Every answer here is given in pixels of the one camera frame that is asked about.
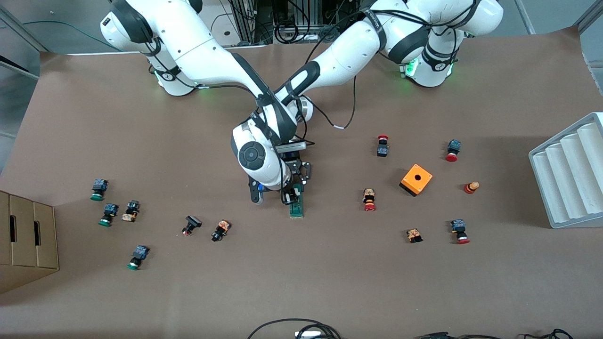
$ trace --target black cable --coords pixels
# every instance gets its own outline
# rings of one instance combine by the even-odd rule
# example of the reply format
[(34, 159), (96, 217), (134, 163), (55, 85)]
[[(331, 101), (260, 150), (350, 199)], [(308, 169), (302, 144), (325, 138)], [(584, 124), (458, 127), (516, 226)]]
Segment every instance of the black cable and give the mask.
[(481, 334), (470, 334), (462, 337), (461, 339), (472, 339), (472, 338), (483, 338), (483, 339), (500, 339), (499, 337), (492, 337), (490, 335), (481, 335)]
[(353, 107), (352, 107), (352, 114), (350, 115), (350, 119), (347, 121), (347, 124), (345, 126), (338, 126), (335, 125), (331, 119), (329, 119), (329, 116), (327, 116), (327, 114), (320, 109), (320, 107), (318, 107), (312, 100), (310, 100), (310, 98), (308, 98), (306, 95), (302, 95), (302, 97), (306, 98), (308, 101), (310, 101), (310, 103), (320, 112), (322, 113), (322, 115), (327, 119), (327, 121), (329, 122), (329, 124), (332, 127), (335, 127), (337, 129), (340, 130), (345, 130), (351, 123), (352, 123), (352, 119), (354, 119), (354, 113), (356, 112), (356, 77), (354, 77), (354, 88), (353, 88)]
[(449, 29), (450, 29), (450, 27), (446, 27), (446, 29), (441, 34), (438, 34), (438, 33), (434, 32), (434, 35), (435, 36), (443, 36), (444, 33), (448, 32)]
[[(149, 51), (154, 51), (156, 49), (154, 49), (148, 42), (145, 42), (145, 45), (147, 46), (147, 48), (149, 49)], [(239, 86), (237, 84), (224, 84), (224, 85), (214, 85), (214, 86), (205, 86), (203, 84), (199, 84), (197, 86), (191, 86), (187, 83), (185, 83), (184, 81), (182, 81), (181, 79), (179, 79), (176, 75), (172, 74), (169, 69), (161, 62), (161, 60), (159, 60), (159, 58), (157, 57), (157, 55), (153, 55), (153, 57), (155, 58), (155, 60), (157, 60), (157, 62), (161, 65), (161, 67), (163, 67), (163, 69), (166, 70), (167, 73), (169, 73), (170, 75), (172, 75), (172, 77), (174, 77), (176, 80), (178, 80), (181, 84), (185, 85), (188, 88), (193, 88), (193, 89), (202, 89), (202, 88), (225, 88), (225, 87), (234, 87), (234, 88), (238, 88), (238, 89), (242, 89), (248, 93), (250, 93), (251, 95), (253, 95), (253, 93), (251, 92), (250, 89), (243, 87), (243, 86)]]
[(251, 90), (247, 87), (243, 87), (243, 86), (239, 86), (239, 85), (235, 85), (235, 84), (226, 84), (226, 85), (213, 85), (213, 86), (205, 86), (207, 88), (225, 88), (225, 87), (234, 87), (234, 88), (238, 88), (238, 89), (242, 89), (248, 93), (250, 93), (251, 95), (253, 95), (253, 93), (251, 92)]
[(432, 27), (439, 27), (439, 26), (448, 26), (448, 25), (450, 25), (451, 23), (455, 22), (459, 17), (461, 17), (463, 14), (465, 14), (468, 11), (470, 11), (473, 8), (473, 6), (477, 5), (477, 3), (478, 3), (477, 0), (473, 0), (473, 3), (471, 4), (471, 6), (467, 7), (466, 10), (462, 11), (461, 14), (455, 16), (452, 20), (450, 20), (448, 22), (445, 22), (443, 24), (432, 25)]
[[(278, 23), (276, 23), (276, 26), (274, 27), (274, 37), (275, 37), (275, 39), (278, 42), (280, 42), (280, 43), (284, 43), (286, 45), (289, 45), (289, 44), (292, 44), (292, 43), (297, 43), (297, 42), (302, 41), (310, 33), (310, 17), (308, 17), (307, 14), (306, 14), (306, 12), (303, 9), (301, 9), (295, 2), (293, 2), (292, 0), (287, 0), (287, 1), (290, 4), (292, 4), (293, 7), (295, 7), (301, 13), (301, 15), (304, 17), (304, 19), (308, 23), (308, 28), (306, 29), (306, 32), (299, 39), (297, 39), (297, 37), (299, 36), (299, 27), (293, 21), (291, 21), (289, 19), (285, 19), (285, 20), (281, 20)], [(293, 34), (293, 37), (291, 39), (286, 40), (281, 35), (279, 28), (280, 28), (281, 25), (283, 25), (283, 23), (285, 25), (293, 26), (295, 28), (295, 33)]]
[(550, 334), (545, 334), (545, 335), (541, 335), (541, 336), (535, 336), (535, 335), (531, 335), (531, 334), (520, 334), (521, 336), (523, 336), (523, 339), (526, 338), (534, 338), (534, 339), (561, 339), (557, 336), (557, 334), (563, 334), (567, 337), (567, 339), (573, 339), (573, 337), (567, 333), (566, 331), (560, 329), (560, 328), (556, 328), (553, 330), (553, 332), (551, 332)]
[[(268, 118), (266, 118), (266, 111), (264, 111), (264, 109), (262, 108), (262, 114), (264, 116), (264, 122), (267, 124), (268, 123)], [(272, 138), (267, 138), (270, 141), (270, 144), (272, 145), (272, 149), (274, 150), (274, 153), (276, 153), (276, 156), (279, 158), (279, 173), (280, 173), (280, 188), (279, 188), (279, 197), (280, 197), (280, 202), (284, 205), (287, 204), (287, 201), (285, 201), (285, 199), (283, 198), (284, 194), (283, 194), (283, 161), (282, 158), (279, 155), (279, 152), (276, 151), (276, 145), (274, 144), (274, 141), (272, 141)], [(253, 331), (250, 335), (249, 338), (251, 338), (251, 336), (257, 332), (258, 329), (262, 328), (263, 326), (257, 328), (255, 331)]]
[(324, 332), (325, 336), (321, 336), (323, 338), (341, 339), (341, 335), (339, 334), (339, 332), (337, 332), (336, 329), (332, 328), (329, 325), (325, 325), (325, 324), (306, 325), (301, 330), (298, 331), (297, 335), (295, 336), (295, 339), (301, 339), (304, 332), (306, 332), (309, 329), (313, 329), (313, 328), (319, 329), (320, 331)]
[(452, 67), (452, 62), (454, 60), (454, 56), (456, 54), (456, 29), (452, 29), (452, 33), (454, 34), (454, 47), (452, 47), (452, 53), (450, 53), (450, 66)]
[(337, 14), (341, 10), (341, 7), (343, 7), (343, 4), (345, 4), (345, 3), (346, 3), (346, 0), (341, 0), (341, 5), (339, 5), (339, 7), (335, 10), (335, 13), (333, 14), (333, 17), (331, 18), (331, 21), (329, 21), (329, 25), (333, 23), (333, 21), (337, 17)]
[[(267, 323), (261, 324), (255, 330), (253, 330), (253, 332), (249, 335), (249, 337), (247, 337), (247, 339), (251, 339), (251, 337), (253, 337), (253, 335), (257, 331), (261, 330), (262, 328), (264, 328), (266, 326), (269, 326), (269, 325), (272, 325), (272, 324), (276, 324), (276, 323), (283, 323), (283, 322), (306, 322), (306, 323), (312, 323), (313, 325), (319, 325), (319, 326), (321, 326), (321, 328), (326, 328), (326, 329), (330, 330), (331, 333), (337, 334), (337, 337), (332, 337), (332, 338), (329, 338), (329, 339), (341, 339), (341, 336), (339, 335), (339, 333), (337, 333), (337, 331), (333, 327), (331, 327), (329, 325), (325, 325), (325, 324), (323, 324), (321, 322), (317, 322), (316, 320), (303, 319), (303, 318), (284, 318), (284, 319), (273, 320), (271, 322), (267, 322)], [(301, 337), (302, 334), (303, 334), (303, 332), (299, 331), (298, 337)]]
[(414, 22), (415, 24), (420, 24), (420, 25), (430, 26), (430, 27), (433, 26), (433, 25), (430, 25), (429, 22), (425, 21), (421, 17), (418, 17), (412, 13), (407, 13), (407, 12), (400, 11), (400, 10), (374, 10), (373, 12), (389, 14), (391, 16), (399, 17), (406, 21)]
[(233, 4), (232, 0), (228, 0), (228, 2), (229, 2), (229, 4), (230, 4), (230, 6), (231, 6), (231, 7), (232, 7), (234, 10), (236, 10), (236, 11), (237, 11), (237, 12), (238, 12), (240, 15), (242, 15), (244, 18), (246, 18), (247, 20), (254, 20), (254, 21), (255, 21), (255, 19), (253, 18), (253, 16), (250, 16), (249, 14), (246, 14), (246, 13), (241, 12), (241, 11), (240, 11), (240, 9), (239, 9), (237, 6), (235, 6), (235, 5)]
[(232, 13), (224, 13), (224, 14), (220, 14), (217, 17), (215, 17), (212, 21), (211, 26), (209, 27), (209, 31), (211, 32), (213, 30), (213, 25), (216, 23), (216, 20), (218, 20), (219, 17), (221, 16), (225, 16), (225, 15), (232, 15)]
[(302, 140), (306, 140), (306, 133), (308, 132), (308, 123), (306, 122), (306, 117), (303, 116), (303, 114), (300, 114), (301, 116), (301, 121), (303, 121), (303, 125), (304, 125), (304, 130), (303, 130), (303, 136), (300, 138)]
[[(222, 3), (222, 0), (219, 0), (219, 1), (220, 1), (220, 5), (222, 5), (222, 9), (224, 10), (224, 12), (225, 12), (225, 13), (228, 13), (228, 11), (226, 10), (226, 7), (225, 7), (225, 6), (224, 6), (224, 4)], [(232, 25), (232, 27), (235, 27), (235, 28), (236, 28), (235, 24), (232, 22), (232, 20), (230, 20), (230, 16), (226, 16), (226, 17), (228, 18), (228, 21), (230, 21), (230, 24)], [(235, 29), (235, 32), (236, 32), (236, 36), (238, 36), (238, 37), (239, 37), (239, 40), (243, 40), (243, 38), (241, 38), (241, 35), (239, 34), (239, 30)]]
[(77, 28), (76, 26), (73, 26), (72, 24), (69, 24), (67, 22), (56, 21), (56, 20), (38, 20), (38, 21), (24, 22), (23, 24), (24, 25), (30, 25), (30, 24), (44, 24), (44, 23), (47, 23), (47, 24), (62, 24), (62, 25), (67, 25), (67, 26), (75, 29), (76, 31), (80, 32), (81, 34), (84, 34), (85, 36), (89, 37), (90, 39), (92, 39), (94, 41), (100, 42), (100, 43), (102, 43), (103, 45), (105, 45), (107, 47), (111, 47), (111, 48), (113, 48), (114, 50), (116, 50), (118, 52), (123, 52), (121, 49), (119, 49), (119, 48), (117, 48), (117, 47), (115, 47), (115, 46), (107, 43), (106, 41), (102, 41), (101, 39), (99, 39), (97, 37), (94, 37), (91, 34), (86, 33), (83, 30), (81, 30), (81, 29)]
[[(259, 44), (263, 43), (264, 41), (267, 41), (267, 40), (270, 40), (270, 39), (271, 39), (271, 38), (270, 38), (270, 32), (269, 32), (269, 31), (268, 31), (268, 29), (266, 28), (266, 25), (268, 25), (268, 24), (270, 24), (270, 22), (264, 22), (264, 23), (261, 23), (261, 22), (257, 22), (257, 21), (256, 21), (256, 28), (257, 28), (257, 26), (258, 26), (258, 25), (260, 25), (260, 27), (262, 27), (262, 28), (264, 29), (264, 33), (262, 33), (262, 35), (260, 35), (260, 37), (259, 37), (259, 41), (258, 41), (258, 42), (255, 42), (255, 43), (252, 43), (252, 44), (251, 44), (252, 46), (259, 45)], [(268, 34), (268, 37), (267, 37), (266, 39), (263, 39), (264, 34)]]
[(314, 47), (312, 48), (312, 51), (310, 51), (310, 54), (308, 54), (308, 57), (306, 58), (306, 62), (304, 62), (304, 65), (308, 63), (308, 61), (310, 61), (310, 58), (312, 57), (312, 54), (314, 53), (314, 51), (316, 51), (316, 49), (318, 48), (318, 46), (320, 45), (320, 43), (329, 35), (329, 33), (331, 33), (332, 30), (334, 30), (337, 25), (339, 25), (339, 23), (341, 23), (343, 20), (348, 19), (349, 17), (352, 17), (356, 14), (360, 14), (361, 12), (354, 12), (342, 19), (340, 19), (333, 27), (331, 27), (331, 29), (324, 34), (324, 36), (322, 38), (320, 38), (320, 40), (316, 43), (316, 45), (314, 45)]

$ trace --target table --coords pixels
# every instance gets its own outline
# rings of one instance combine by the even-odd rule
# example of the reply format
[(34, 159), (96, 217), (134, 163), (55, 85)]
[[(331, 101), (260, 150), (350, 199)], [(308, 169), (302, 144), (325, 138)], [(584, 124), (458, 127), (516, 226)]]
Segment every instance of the table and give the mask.
[[(309, 45), (237, 50), (276, 88)], [(277, 194), (256, 206), (230, 150), (253, 110), (239, 89), (170, 97), (139, 54), (42, 54), (42, 75), (0, 189), (56, 208), (60, 271), (0, 296), (8, 338), (245, 338), (261, 323), (309, 317), (347, 338), (412, 338), (436, 331), (511, 338), (554, 327), (601, 336), (603, 233), (552, 230), (528, 151), (603, 107), (575, 28), (541, 36), (468, 39), (435, 89), (401, 79), (376, 56), (358, 75), (356, 117), (344, 131), (320, 115), (305, 217)], [(309, 96), (347, 121), (352, 84)], [(390, 155), (376, 157), (376, 137)], [(459, 139), (456, 163), (445, 147)], [(434, 178), (418, 197), (398, 183), (418, 163)], [(134, 224), (96, 223), (95, 178)], [(463, 193), (477, 180), (480, 189)], [(366, 213), (365, 188), (377, 211)], [(203, 226), (185, 238), (185, 216)], [(471, 243), (455, 244), (463, 218)], [(221, 219), (233, 227), (210, 241)], [(424, 241), (408, 244), (418, 228)], [(141, 271), (125, 266), (138, 244)], [(290, 338), (275, 325), (258, 338)]]

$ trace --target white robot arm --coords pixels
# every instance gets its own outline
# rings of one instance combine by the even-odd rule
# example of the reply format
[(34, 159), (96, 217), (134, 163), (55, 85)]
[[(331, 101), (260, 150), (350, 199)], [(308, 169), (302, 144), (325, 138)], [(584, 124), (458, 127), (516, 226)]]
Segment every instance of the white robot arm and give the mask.
[(381, 50), (397, 64), (418, 58), (411, 78), (425, 87), (438, 86), (464, 32), (492, 32), (503, 9), (496, 0), (377, 0), (365, 14), (276, 90), (284, 105), (293, 109), (291, 103), (307, 90), (349, 81)]
[(264, 190), (285, 192), (281, 200), (292, 203), (296, 198), (293, 181), (299, 177), (298, 181), (305, 182), (307, 175), (292, 172), (288, 164), (309, 168), (298, 158), (305, 142), (289, 143), (297, 130), (298, 110), (287, 110), (245, 59), (216, 42), (198, 17), (201, 7), (202, 0), (113, 0), (100, 27), (113, 46), (143, 53), (171, 95), (226, 82), (248, 88), (262, 113), (256, 110), (233, 130), (232, 150), (250, 176), (252, 200), (255, 191), (256, 203), (261, 202), (261, 184)]

